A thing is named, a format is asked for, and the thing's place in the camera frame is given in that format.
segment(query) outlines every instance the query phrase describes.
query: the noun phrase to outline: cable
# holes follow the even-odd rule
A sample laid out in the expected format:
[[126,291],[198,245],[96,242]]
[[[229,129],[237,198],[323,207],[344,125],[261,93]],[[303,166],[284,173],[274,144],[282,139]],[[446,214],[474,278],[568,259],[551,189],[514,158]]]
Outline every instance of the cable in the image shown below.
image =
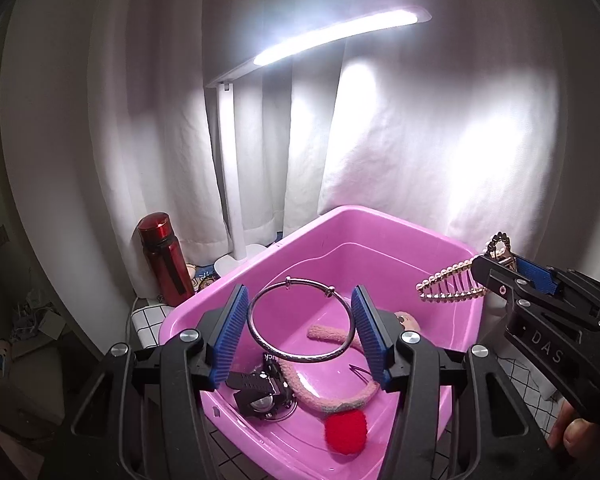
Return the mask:
[[131,315],[133,314],[133,311],[136,309],[136,304],[138,304],[138,300],[140,300],[140,298],[138,298],[136,296],[133,305],[131,305],[131,308],[129,309],[129,315],[126,316],[126,323],[125,323],[125,343],[128,346],[131,343],[131,328],[130,328]]

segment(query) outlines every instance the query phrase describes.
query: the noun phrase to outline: black and white grid pattern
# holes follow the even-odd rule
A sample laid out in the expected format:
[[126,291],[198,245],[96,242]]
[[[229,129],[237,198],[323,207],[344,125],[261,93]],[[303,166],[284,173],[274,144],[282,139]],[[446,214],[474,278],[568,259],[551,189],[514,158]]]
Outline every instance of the black and white grid pattern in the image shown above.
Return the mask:
[[[554,399],[543,400],[540,397],[538,385],[529,375],[529,370],[520,361],[498,357],[498,362],[525,401],[544,436],[548,436],[554,426],[560,403]],[[267,475],[266,471],[241,453],[227,437],[216,429],[211,421],[207,420],[207,425],[211,450],[225,480],[274,480]],[[436,447],[431,474],[432,480],[446,480],[450,450],[451,431],[449,423],[442,436],[440,436]]]
[[138,333],[138,339],[142,348],[158,346],[160,325],[172,310],[172,306],[154,304],[133,311],[131,321]]
[[225,480],[274,480],[260,466],[241,453],[208,419],[206,428],[209,433],[211,453]]
[[544,400],[540,396],[538,385],[520,361],[498,357],[498,362],[525,401],[544,436],[547,437],[560,411],[560,402],[555,399]]

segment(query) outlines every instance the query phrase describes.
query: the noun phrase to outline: silver bangle bracelet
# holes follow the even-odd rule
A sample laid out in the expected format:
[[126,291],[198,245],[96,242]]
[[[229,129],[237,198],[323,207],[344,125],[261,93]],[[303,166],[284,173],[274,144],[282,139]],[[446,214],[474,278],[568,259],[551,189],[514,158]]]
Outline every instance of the silver bangle bracelet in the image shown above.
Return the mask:
[[[347,338],[345,339],[344,343],[342,343],[342,345],[340,345],[338,348],[331,352],[327,352],[326,354],[298,355],[289,354],[288,352],[282,351],[279,348],[276,348],[275,346],[272,346],[267,341],[265,341],[265,339],[260,335],[253,323],[253,309],[256,305],[256,302],[267,292],[270,292],[275,288],[280,288],[281,286],[284,286],[287,289],[289,289],[291,285],[309,285],[314,288],[318,288],[319,290],[324,292],[324,295],[327,298],[333,296],[334,298],[336,298],[336,300],[340,302],[340,304],[347,311],[347,315],[349,316],[349,333],[347,334]],[[251,300],[251,303],[249,304],[249,309],[247,311],[247,325],[249,327],[249,332],[251,332],[251,335],[256,340],[256,343],[258,343],[262,348],[264,348],[270,354],[279,357],[280,359],[284,359],[285,361],[291,361],[294,363],[321,363],[324,361],[334,359],[339,355],[342,355],[344,351],[347,348],[349,348],[349,345],[351,345],[351,342],[353,341],[353,338],[356,335],[356,321],[354,320],[351,307],[347,304],[347,301],[336,292],[335,287],[327,286],[320,282],[314,282],[313,280],[292,278],[290,276],[287,276],[284,282],[273,283],[272,285],[266,286],[258,294],[255,295],[255,297]]]

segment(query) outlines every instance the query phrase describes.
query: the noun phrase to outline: red pom pom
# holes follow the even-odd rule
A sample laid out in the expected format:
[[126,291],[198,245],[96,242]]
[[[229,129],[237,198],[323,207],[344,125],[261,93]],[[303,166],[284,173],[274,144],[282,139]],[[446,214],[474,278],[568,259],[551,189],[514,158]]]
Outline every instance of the red pom pom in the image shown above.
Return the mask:
[[333,413],[324,421],[324,439],[343,455],[359,453],[366,444],[366,417],[360,410]]

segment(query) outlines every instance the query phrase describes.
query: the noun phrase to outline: lamp base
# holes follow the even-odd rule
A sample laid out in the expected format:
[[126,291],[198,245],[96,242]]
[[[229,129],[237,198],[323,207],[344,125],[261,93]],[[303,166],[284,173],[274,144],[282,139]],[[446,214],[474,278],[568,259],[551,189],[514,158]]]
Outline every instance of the lamp base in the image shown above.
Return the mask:
[[256,254],[260,254],[266,247],[259,244],[247,245],[247,257],[243,260],[236,260],[230,254],[225,254],[221,258],[218,258],[214,263],[214,269],[218,276],[225,276],[235,268],[241,266],[244,262],[253,258]]

